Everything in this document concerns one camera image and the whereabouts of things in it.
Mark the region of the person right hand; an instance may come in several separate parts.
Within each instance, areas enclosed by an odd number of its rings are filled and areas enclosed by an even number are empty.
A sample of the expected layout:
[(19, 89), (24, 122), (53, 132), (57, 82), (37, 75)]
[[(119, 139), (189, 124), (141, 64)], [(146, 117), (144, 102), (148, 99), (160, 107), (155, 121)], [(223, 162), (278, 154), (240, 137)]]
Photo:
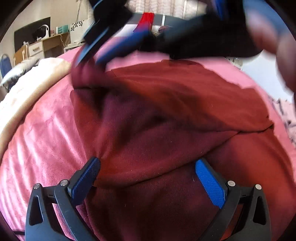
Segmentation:
[(246, 25), (255, 44), (274, 54), (285, 85), (295, 92), (295, 38), (280, 15), (266, 5), (246, 6)]

